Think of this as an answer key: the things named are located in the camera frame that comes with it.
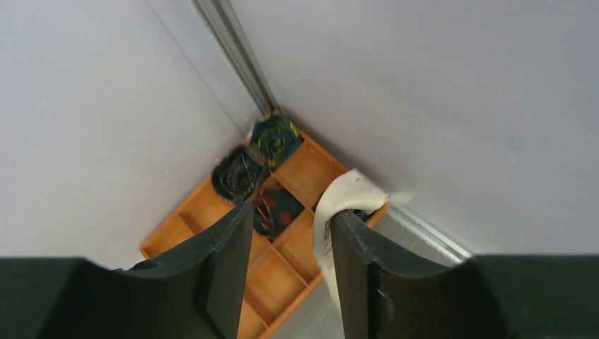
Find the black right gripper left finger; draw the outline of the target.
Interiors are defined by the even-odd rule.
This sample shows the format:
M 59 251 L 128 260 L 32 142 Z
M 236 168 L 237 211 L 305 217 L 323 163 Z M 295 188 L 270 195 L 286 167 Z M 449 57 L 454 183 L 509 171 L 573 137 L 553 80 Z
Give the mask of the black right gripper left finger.
M 118 338 L 236 338 L 249 266 L 252 203 L 126 271 L 135 277 Z

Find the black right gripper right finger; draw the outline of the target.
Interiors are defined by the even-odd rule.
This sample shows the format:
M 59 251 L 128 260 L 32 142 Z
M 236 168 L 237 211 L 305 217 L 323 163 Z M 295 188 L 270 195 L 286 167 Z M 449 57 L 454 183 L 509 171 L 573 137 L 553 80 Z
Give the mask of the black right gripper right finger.
M 446 305 L 429 278 L 445 266 L 405 249 L 350 212 L 331 221 L 346 338 L 453 338 Z

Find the cream ribbon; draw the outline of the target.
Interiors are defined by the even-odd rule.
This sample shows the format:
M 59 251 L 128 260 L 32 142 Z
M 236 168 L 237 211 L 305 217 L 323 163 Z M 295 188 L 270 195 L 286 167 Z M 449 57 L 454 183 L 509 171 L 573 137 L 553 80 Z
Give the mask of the cream ribbon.
M 328 293 L 338 311 L 340 296 L 336 278 L 331 239 L 331 219 L 344 210 L 373 213 L 388 201 L 405 205 L 415 196 L 411 190 L 387 193 L 358 169 L 352 169 L 334 179 L 319 199 L 312 226 L 312 250 L 323 275 Z

